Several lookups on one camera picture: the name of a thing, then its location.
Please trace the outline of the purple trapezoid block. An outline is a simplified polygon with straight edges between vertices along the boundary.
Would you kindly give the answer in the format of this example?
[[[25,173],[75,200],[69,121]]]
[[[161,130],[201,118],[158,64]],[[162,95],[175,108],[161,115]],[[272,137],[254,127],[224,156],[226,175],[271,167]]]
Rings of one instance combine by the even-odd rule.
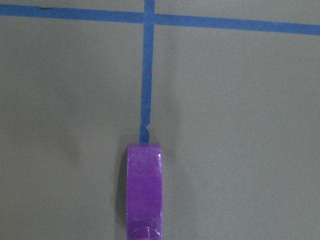
[[[162,148],[158,143],[127,148],[126,238],[161,240],[163,235]]]

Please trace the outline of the brown paper table mat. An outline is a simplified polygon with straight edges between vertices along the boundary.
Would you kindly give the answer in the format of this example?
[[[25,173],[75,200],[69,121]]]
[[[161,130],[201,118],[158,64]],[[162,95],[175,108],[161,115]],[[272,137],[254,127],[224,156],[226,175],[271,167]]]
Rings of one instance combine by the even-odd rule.
[[[0,3],[0,237],[124,240],[148,0]],[[320,3],[156,0],[165,240],[320,237]]]

